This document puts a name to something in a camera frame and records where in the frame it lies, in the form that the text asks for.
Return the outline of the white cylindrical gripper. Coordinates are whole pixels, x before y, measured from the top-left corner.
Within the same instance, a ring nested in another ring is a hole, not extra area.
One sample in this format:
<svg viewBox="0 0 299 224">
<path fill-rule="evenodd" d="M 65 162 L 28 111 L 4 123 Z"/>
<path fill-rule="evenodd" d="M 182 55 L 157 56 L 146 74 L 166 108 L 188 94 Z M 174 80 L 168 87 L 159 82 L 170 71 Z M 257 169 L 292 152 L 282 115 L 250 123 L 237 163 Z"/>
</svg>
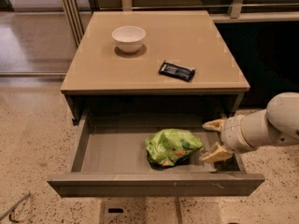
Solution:
<svg viewBox="0 0 299 224">
<path fill-rule="evenodd" d="M 216 142 L 204 153 L 200 160 L 207 163 L 226 161 L 233 157 L 234 153 L 249 152 L 249 145 L 241 132 L 242 115 L 230 117 L 227 120 L 214 119 L 203 124 L 208 131 L 221 133 L 221 142 Z"/>
</svg>

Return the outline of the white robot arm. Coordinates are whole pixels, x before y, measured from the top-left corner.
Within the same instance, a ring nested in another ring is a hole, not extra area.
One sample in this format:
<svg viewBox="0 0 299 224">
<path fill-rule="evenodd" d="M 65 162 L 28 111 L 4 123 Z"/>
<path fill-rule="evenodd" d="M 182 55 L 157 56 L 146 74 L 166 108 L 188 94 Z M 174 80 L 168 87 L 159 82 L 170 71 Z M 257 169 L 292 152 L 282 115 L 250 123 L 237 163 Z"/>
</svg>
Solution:
<svg viewBox="0 0 299 224">
<path fill-rule="evenodd" d="M 218 132 L 220 140 L 201 155 L 207 163 L 225 161 L 259 147 L 299 144 L 299 93 L 284 92 L 273 97 L 266 109 L 228 119 L 206 122 L 203 128 Z"/>
</svg>

